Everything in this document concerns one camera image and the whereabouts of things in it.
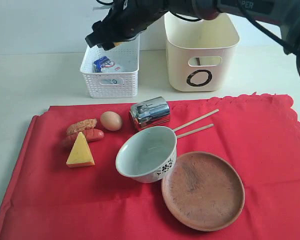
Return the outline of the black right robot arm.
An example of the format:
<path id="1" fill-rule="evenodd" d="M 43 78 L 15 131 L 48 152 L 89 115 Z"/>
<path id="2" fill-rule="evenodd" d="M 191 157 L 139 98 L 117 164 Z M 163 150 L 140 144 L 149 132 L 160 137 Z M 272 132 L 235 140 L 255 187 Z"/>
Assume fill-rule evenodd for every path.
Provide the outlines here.
<path id="1" fill-rule="evenodd" d="M 189 22 L 227 13 L 246 18 L 285 54 L 294 54 L 300 76 L 300 0 L 114 0 L 108 6 L 106 17 L 85 37 L 91 48 L 108 51 L 132 41 L 167 12 Z"/>

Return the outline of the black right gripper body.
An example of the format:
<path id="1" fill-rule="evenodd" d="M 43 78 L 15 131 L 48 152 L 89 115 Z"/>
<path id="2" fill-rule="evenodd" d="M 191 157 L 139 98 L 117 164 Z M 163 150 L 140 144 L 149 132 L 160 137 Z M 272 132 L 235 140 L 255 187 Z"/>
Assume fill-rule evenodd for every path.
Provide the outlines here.
<path id="1" fill-rule="evenodd" d="M 101 26 L 107 40 L 131 40 L 168 11 L 167 0 L 114 0 Z"/>

